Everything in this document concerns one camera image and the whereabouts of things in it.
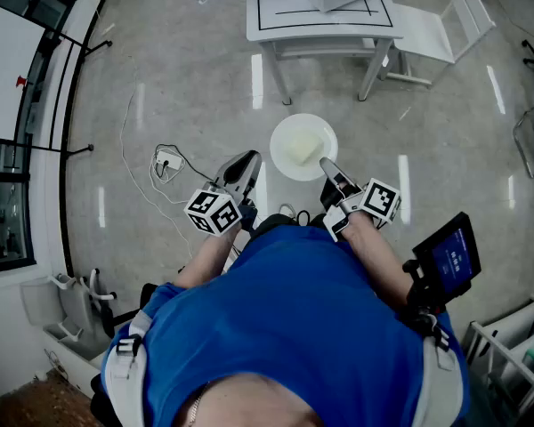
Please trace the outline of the black tablet with blue screen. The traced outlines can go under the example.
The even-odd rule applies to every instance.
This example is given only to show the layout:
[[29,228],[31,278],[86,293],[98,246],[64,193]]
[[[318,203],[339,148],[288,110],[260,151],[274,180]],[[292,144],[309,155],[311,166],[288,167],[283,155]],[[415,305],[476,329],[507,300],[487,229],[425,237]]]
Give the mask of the black tablet with blue screen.
[[436,298],[447,303],[464,294],[481,273],[481,263],[469,216],[458,213],[413,248],[423,279]]

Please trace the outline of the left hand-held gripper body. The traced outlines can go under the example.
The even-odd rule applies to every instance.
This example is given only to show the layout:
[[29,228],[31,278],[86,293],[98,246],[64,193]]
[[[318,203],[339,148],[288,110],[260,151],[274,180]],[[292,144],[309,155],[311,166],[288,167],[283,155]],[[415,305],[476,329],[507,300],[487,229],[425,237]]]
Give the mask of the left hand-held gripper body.
[[183,209],[197,230],[220,237],[237,223],[251,226],[257,216],[255,203],[246,197],[236,199],[230,192],[207,182],[197,189]]

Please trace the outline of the black whiteboard stand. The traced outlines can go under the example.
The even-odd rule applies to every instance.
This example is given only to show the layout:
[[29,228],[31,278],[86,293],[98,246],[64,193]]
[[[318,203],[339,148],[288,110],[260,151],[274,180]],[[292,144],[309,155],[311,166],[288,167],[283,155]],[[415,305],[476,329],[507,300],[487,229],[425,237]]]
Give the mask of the black whiteboard stand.
[[34,149],[34,150],[40,150],[40,151],[59,154],[61,157],[65,157],[65,158],[69,158],[69,157],[72,157],[72,156],[80,155],[80,154],[86,153],[86,152],[93,152],[94,151],[94,145],[92,145],[92,144],[88,144],[86,147],[81,148],[81,149],[77,149],[77,150],[68,150],[68,149],[64,149],[64,148],[56,149],[53,146],[53,136],[54,136],[55,125],[56,125],[56,121],[57,121],[58,107],[59,107],[60,100],[61,100],[62,87],[64,86],[65,77],[66,77],[66,75],[68,73],[69,62],[72,59],[74,48],[77,47],[76,67],[79,67],[81,65],[82,61],[87,56],[91,55],[94,52],[99,51],[103,47],[110,48],[113,45],[113,42],[110,39],[107,39],[107,40],[104,40],[104,41],[98,43],[94,47],[89,47],[87,44],[84,44],[82,42],[78,42],[76,39],[64,34],[60,30],[57,30],[57,29],[54,29],[54,28],[47,28],[47,27],[44,27],[44,28],[45,28],[46,32],[53,33],[53,42],[55,40],[59,40],[60,38],[62,38],[64,41],[69,41],[69,50],[67,52],[66,59],[65,59],[65,61],[63,63],[63,68],[62,68],[62,71],[61,71],[61,76],[60,76],[60,79],[59,79],[58,88],[57,88],[57,92],[56,92],[55,100],[54,100],[54,104],[53,104],[53,114],[52,114],[52,121],[51,121],[51,126],[50,126],[48,145],[45,146],[45,147],[44,146],[39,146],[39,145],[34,145],[34,144],[31,144],[31,139],[28,139],[28,144],[19,144],[19,147],[20,148],[24,147],[25,150],[28,153],[30,153],[31,150]]

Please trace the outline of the white slatted chair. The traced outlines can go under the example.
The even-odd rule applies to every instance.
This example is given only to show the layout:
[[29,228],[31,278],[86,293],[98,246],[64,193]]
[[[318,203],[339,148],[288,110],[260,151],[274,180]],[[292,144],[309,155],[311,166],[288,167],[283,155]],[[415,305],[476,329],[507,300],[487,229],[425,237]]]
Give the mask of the white slatted chair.
[[[434,80],[417,77],[412,73],[409,55],[435,60],[444,67],[458,63],[493,28],[495,21],[490,17],[481,0],[450,0],[441,14],[428,12],[412,6],[398,4],[403,38],[392,43],[384,58],[378,77],[405,83],[432,87]],[[454,51],[444,20],[455,13],[466,38],[465,45]]]

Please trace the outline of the white power strip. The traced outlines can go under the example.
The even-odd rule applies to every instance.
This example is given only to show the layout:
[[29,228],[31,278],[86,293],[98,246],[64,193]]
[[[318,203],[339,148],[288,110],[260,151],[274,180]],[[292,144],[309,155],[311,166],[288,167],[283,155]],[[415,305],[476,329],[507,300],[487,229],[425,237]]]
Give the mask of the white power strip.
[[156,163],[161,165],[163,168],[170,168],[175,171],[179,171],[183,168],[184,159],[179,154],[164,148],[157,152]]

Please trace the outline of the white shelf rack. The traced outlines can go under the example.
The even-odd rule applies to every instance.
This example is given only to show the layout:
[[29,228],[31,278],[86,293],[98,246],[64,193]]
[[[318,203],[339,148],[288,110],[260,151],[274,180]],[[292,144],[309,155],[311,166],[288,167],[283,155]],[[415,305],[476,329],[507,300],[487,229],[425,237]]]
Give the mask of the white shelf rack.
[[491,323],[470,323],[466,359],[503,424],[534,427],[534,294]]

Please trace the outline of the white table with black lines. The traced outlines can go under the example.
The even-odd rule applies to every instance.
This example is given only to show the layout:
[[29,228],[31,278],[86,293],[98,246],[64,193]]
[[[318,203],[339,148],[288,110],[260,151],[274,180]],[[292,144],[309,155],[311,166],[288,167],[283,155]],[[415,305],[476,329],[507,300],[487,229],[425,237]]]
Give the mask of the white table with black lines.
[[392,0],[357,0],[320,12],[308,0],[247,0],[247,40],[262,49],[282,102],[292,103],[283,60],[317,56],[367,58],[357,93],[365,101],[395,40],[403,38]]

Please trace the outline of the person's bare neck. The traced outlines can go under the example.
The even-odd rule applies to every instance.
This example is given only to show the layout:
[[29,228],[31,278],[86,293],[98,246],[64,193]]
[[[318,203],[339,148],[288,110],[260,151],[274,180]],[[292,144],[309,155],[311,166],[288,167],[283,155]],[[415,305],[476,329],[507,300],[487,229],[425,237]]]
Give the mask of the person's bare neck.
[[303,399],[276,381],[239,374],[207,383],[190,395],[173,427],[324,427]]

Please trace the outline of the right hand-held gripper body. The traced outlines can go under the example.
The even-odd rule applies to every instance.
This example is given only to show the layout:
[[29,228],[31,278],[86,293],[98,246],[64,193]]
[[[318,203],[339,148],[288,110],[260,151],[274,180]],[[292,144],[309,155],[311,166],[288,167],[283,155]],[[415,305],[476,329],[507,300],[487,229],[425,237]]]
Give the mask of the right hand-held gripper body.
[[372,178],[363,185],[361,193],[344,197],[338,206],[326,210],[323,223],[335,242],[349,225],[349,216],[355,212],[367,214],[380,230],[386,223],[392,223],[400,206],[401,194],[394,187]]

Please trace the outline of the whiteboard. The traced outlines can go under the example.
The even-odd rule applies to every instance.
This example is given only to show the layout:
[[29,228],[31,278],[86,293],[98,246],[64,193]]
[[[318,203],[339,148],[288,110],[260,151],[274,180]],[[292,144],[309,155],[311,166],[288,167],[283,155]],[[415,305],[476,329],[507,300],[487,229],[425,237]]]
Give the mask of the whiteboard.
[[18,76],[28,79],[45,29],[0,7],[0,140],[16,136],[24,88]]

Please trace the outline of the person's blue shirt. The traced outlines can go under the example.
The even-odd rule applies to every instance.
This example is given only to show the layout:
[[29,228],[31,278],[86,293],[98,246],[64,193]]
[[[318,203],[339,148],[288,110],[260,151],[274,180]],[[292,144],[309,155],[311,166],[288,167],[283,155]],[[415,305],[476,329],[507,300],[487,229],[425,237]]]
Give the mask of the person's blue shirt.
[[344,240],[278,226],[222,274],[159,286],[113,339],[102,387],[131,427],[173,427],[207,383],[256,374],[303,399],[324,427],[445,427],[470,404],[463,352],[447,314],[445,346],[401,320]]

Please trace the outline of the person's right forearm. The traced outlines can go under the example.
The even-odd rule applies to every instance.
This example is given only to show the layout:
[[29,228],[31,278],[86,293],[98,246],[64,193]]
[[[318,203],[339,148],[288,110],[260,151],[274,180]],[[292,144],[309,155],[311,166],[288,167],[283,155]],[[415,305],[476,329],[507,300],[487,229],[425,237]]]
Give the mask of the person's right forearm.
[[369,284],[393,310],[403,309],[413,285],[411,276],[366,213],[353,212],[348,220],[342,236],[366,269]]

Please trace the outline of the white plastic storage cart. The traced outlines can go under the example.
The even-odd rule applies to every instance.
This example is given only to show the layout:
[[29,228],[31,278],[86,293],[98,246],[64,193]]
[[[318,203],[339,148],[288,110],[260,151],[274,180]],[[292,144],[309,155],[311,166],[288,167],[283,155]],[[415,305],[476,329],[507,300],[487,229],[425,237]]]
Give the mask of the white plastic storage cart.
[[86,283],[60,273],[22,284],[20,296],[29,324],[81,358],[91,361],[109,346],[101,324],[101,302],[92,298]]

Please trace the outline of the white round plate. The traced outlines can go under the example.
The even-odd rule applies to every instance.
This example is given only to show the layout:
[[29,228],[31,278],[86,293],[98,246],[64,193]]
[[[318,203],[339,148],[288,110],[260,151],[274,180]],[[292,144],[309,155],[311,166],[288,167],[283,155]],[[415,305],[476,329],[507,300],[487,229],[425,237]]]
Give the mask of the white round plate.
[[[324,148],[308,164],[296,165],[288,158],[285,152],[287,138],[295,130],[310,130],[324,141]],[[289,179],[294,181],[314,181],[324,175],[320,168],[320,159],[322,157],[328,157],[332,161],[336,161],[338,141],[332,127],[321,117],[307,113],[294,114],[282,120],[273,131],[270,153],[273,164]]]

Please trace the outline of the person's left forearm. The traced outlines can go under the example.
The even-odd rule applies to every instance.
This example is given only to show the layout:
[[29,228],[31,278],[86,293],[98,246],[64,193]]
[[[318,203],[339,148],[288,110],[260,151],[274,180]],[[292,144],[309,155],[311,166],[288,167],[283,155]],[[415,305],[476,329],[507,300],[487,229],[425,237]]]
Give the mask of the person's left forearm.
[[224,265],[240,231],[241,224],[238,223],[219,237],[209,236],[172,284],[190,289],[219,277],[223,273]]

